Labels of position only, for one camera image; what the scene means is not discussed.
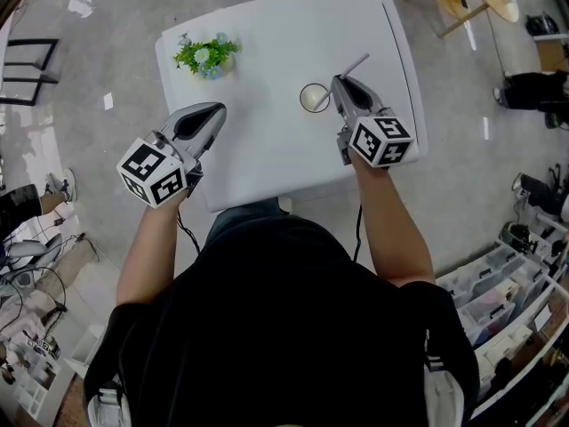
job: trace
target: flower pot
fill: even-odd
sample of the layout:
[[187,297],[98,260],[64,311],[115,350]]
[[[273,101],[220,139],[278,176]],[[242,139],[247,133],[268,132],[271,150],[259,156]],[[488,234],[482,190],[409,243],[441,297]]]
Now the flower pot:
[[[233,68],[235,67],[235,60],[233,58],[233,54],[230,54],[228,59],[225,60],[223,63],[221,63],[219,65],[219,67],[221,70],[221,75],[218,77],[218,79],[228,75],[233,70]],[[202,77],[200,75],[193,75],[193,76],[200,81],[211,81],[211,80],[213,80],[209,77]]]

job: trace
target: wrist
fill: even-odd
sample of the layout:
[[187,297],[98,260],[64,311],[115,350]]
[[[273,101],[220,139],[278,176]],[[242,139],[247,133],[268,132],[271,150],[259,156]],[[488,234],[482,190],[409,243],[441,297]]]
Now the wrist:
[[374,178],[374,179],[377,179],[377,178],[388,179],[389,178],[389,172],[387,169],[369,166],[354,151],[350,152],[350,159],[352,160],[352,165],[354,166],[354,170],[356,171],[356,176],[358,178],[359,177]]
[[178,218],[178,207],[169,207],[167,205],[162,205],[157,209],[148,206],[146,208],[145,215],[148,215],[156,220],[160,221],[176,221]]

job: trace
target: blue flower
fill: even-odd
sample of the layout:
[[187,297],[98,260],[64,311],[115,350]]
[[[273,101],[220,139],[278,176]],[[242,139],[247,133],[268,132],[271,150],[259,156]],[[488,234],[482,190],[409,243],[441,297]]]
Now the blue flower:
[[221,77],[221,68],[220,67],[213,67],[210,69],[209,73],[207,73],[208,79],[218,79]]
[[210,69],[205,63],[202,63],[199,67],[197,67],[197,72],[199,73],[199,76],[207,77],[207,74],[210,72]]
[[225,44],[228,41],[228,36],[223,32],[218,32],[215,37],[219,44]]
[[210,58],[210,52],[205,47],[197,50],[196,53],[194,54],[194,60],[197,63],[206,63],[209,58]]

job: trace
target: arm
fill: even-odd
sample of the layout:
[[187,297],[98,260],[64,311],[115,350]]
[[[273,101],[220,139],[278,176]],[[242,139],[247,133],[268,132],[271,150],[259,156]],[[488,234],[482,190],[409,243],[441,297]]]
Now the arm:
[[350,150],[359,184],[365,231],[378,277],[402,286],[435,283],[429,250],[388,172],[370,167]]
[[174,277],[180,193],[157,209],[147,207],[116,287],[116,304],[150,303]]

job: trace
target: plastic storage bin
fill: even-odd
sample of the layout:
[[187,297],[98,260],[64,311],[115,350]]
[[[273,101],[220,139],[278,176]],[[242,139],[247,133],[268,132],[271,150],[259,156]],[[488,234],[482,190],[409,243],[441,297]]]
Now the plastic storage bin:
[[500,270],[494,270],[481,260],[462,266],[456,272],[458,273],[456,286],[463,292],[471,292],[470,299],[480,297],[504,279]]
[[518,256],[517,259],[519,261],[512,262],[517,268],[509,273],[509,277],[520,286],[513,300],[516,304],[515,316],[538,298],[546,281],[543,269],[538,264],[524,256]]
[[551,255],[551,244],[531,231],[530,239],[532,243],[537,242],[537,246],[535,247],[535,252],[533,252],[533,254],[535,254],[541,261],[546,260]]
[[459,309],[463,305],[469,303],[472,297],[472,291],[465,291],[456,284],[456,279],[447,279],[445,281],[437,282],[437,284],[451,295],[454,301],[454,306]]
[[484,329],[464,309],[458,310],[459,320],[461,321],[464,334],[466,334],[472,346],[478,341]]
[[474,321],[487,331],[488,338],[498,334],[509,322],[516,304],[504,298],[498,291],[492,289],[462,310],[465,310]]
[[484,257],[484,261],[492,269],[501,269],[518,255],[517,251],[510,246],[499,246]]

